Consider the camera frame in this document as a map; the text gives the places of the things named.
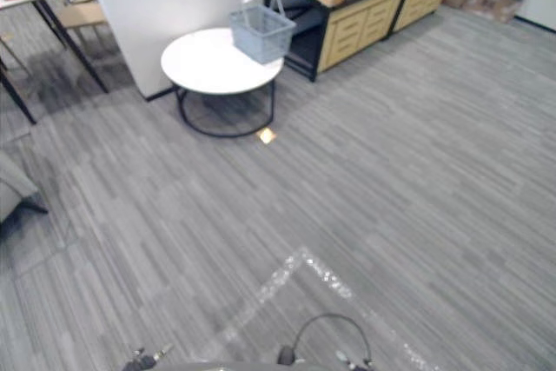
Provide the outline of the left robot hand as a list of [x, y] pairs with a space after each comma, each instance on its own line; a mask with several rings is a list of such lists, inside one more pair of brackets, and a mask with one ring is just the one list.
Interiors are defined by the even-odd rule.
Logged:
[[169, 343], [153, 354], [147, 354], [145, 347], [133, 351], [131, 359], [127, 361], [122, 371], [149, 370], [154, 368], [175, 346]]

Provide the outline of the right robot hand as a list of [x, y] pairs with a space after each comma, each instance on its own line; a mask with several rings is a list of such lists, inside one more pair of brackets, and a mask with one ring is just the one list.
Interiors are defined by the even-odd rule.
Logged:
[[364, 359], [362, 364], [357, 364], [352, 361], [348, 356], [340, 351], [335, 351], [335, 357], [338, 359], [340, 363], [342, 363], [348, 370], [351, 371], [373, 371], [374, 365], [369, 359]]

